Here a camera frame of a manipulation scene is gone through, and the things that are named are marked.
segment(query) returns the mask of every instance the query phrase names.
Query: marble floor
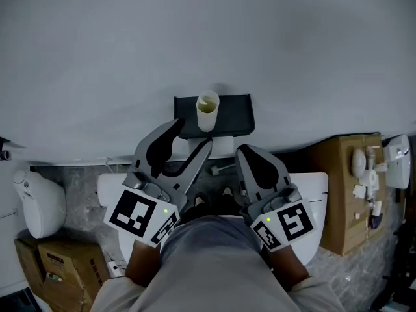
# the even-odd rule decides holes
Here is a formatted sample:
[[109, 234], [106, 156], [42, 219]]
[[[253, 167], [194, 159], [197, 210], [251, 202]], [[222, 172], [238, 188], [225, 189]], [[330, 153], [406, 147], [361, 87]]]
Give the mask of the marble floor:
[[[199, 191], [209, 198], [215, 198], [224, 185], [238, 191], [235, 168], [225, 169], [216, 177], [209, 173], [209, 168], [214, 164], [225, 166], [232, 162], [233, 159], [207, 161], [196, 184], [190, 187], [188, 198], [193, 200]], [[170, 163], [172, 169], [179, 165], [176, 162]], [[121, 173], [126, 172], [127, 167], [111, 166], [111, 169]], [[97, 197], [98, 177], [109, 173], [109, 169], [106, 166], [37, 167], [36, 171], [65, 188], [67, 215], [61, 233], [73, 239], [100, 244], [107, 260], [122, 260], [117, 231], [103, 223], [106, 208], [100, 206]], [[236, 201], [242, 202], [239, 195], [236, 195]], [[312, 275], [331, 283], [347, 311], [367, 311], [384, 288], [382, 276], [390, 272], [397, 243], [393, 232], [399, 228], [403, 214], [402, 205], [395, 203], [393, 189], [389, 190], [388, 202], [388, 225], [383, 235], [344, 257], [319, 248], [307, 265]]]

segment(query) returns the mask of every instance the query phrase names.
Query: plastic cup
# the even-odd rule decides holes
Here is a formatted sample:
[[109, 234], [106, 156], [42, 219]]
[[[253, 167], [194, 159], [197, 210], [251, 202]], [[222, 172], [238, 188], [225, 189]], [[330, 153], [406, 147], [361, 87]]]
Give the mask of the plastic cup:
[[220, 96], [216, 92], [207, 90], [202, 92], [196, 100], [196, 117], [198, 127], [203, 132], [210, 132], [214, 129]]

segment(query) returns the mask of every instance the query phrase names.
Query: sleeve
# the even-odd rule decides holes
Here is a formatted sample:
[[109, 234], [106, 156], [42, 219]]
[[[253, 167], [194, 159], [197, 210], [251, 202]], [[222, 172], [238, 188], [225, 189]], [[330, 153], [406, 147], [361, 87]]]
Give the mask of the sleeve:
[[345, 312], [330, 284], [320, 282], [314, 277], [296, 284], [288, 295], [302, 312]]
[[91, 312], [128, 312], [144, 289], [127, 277], [108, 279], [99, 290]]

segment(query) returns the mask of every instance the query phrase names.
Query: black holder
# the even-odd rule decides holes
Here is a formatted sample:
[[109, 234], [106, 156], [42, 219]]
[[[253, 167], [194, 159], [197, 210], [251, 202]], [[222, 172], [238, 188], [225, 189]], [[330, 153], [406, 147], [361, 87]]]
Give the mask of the black holder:
[[215, 128], [211, 132], [203, 132], [198, 127], [196, 117], [196, 100], [198, 97], [175, 97], [175, 119], [185, 119], [179, 137], [190, 138], [207, 137], [241, 137], [249, 135], [255, 129], [252, 98], [246, 95], [220, 96], [220, 106], [216, 117]]

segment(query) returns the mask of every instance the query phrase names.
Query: brown cardboard box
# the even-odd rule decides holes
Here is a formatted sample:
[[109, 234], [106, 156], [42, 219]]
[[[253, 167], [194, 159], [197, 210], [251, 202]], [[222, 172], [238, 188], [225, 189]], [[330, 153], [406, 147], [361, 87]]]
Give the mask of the brown cardboard box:
[[35, 238], [15, 239], [14, 245], [29, 286], [35, 295], [43, 299], [46, 272], [38, 250], [41, 242], [42, 240]]
[[40, 244], [39, 252], [45, 271], [62, 278], [62, 282], [45, 280], [45, 301], [54, 311], [89, 311], [99, 289], [109, 279], [101, 248], [66, 240]]
[[295, 172], [326, 172], [329, 178], [328, 205], [324, 232], [320, 245], [339, 255], [355, 250], [368, 239], [377, 236], [387, 222], [385, 174], [378, 173], [380, 189], [377, 200], [383, 201], [383, 220], [378, 229], [369, 228], [371, 210], [364, 199], [352, 194], [359, 181], [351, 173], [352, 153], [355, 148], [365, 152], [375, 146], [376, 164], [384, 162], [380, 134], [337, 136], [299, 151]]

